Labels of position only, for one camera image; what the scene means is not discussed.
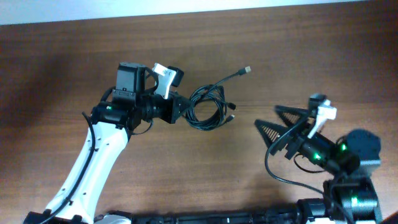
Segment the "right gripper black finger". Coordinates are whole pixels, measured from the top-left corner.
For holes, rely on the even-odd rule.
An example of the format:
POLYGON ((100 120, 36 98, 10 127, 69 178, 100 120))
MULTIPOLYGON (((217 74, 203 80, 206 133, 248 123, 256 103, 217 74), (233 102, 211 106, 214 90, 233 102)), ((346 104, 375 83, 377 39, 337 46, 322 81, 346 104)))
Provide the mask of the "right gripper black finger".
POLYGON ((304 119, 304 126, 308 124, 309 111, 301 108, 293 108, 288 106, 277 105, 274 111, 286 126, 293 126, 301 119, 304 119))
POLYGON ((278 138, 289 130, 288 127, 260 119, 255 120, 254 125, 267 147, 270 147, 278 138))

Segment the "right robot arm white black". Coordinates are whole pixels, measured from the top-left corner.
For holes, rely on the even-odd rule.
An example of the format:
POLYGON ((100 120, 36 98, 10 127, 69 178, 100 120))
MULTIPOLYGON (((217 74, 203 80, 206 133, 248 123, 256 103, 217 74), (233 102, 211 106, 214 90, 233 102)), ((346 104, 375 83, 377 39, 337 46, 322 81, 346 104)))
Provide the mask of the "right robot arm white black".
POLYGON ((264 165, 268 174, 281 182, 301 186, 322 195, 301 199, 290 214, 290 223, 381 223, 379 199, 371 174, 381 165, 381 140, 365 129, 354 129, 331 141, 319 133, 328 120, 336 118, 337 109, 327 101, 311 103, 308 109, 276 106, 283 125, 257 119, 255 127, 267 151, 264 165), (285 150, 285 158, 302 156, 333 177, 317 189, 298 181, 275 175, 269 157, 285 150))

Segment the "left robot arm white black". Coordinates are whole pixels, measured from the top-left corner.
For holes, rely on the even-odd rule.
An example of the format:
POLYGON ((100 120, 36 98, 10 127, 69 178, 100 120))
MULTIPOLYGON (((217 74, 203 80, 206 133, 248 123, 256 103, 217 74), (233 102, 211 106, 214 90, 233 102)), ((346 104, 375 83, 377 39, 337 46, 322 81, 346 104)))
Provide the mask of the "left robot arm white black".
POLYGON ((24 223, 93 223, 108 175, 142 121, 174 124, 193 103, 171 91, 184 72, 155 63, 152 68, 121 62, 116 84, 107 89, 85 119, 88 133, 66 181, 42 213, 24 223))

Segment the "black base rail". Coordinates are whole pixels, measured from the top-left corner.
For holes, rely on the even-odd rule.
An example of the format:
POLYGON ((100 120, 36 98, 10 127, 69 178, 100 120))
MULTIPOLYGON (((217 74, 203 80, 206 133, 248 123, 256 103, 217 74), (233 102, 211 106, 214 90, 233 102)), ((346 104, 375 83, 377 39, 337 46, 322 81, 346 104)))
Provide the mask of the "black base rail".
POLYGON ((301 199, 276 207, 233 212, 201 212, 170 214, 133 214, 113 210, 95 218, 95 223, 131 224, 298 224, 333 223, 322 199, 301 199))

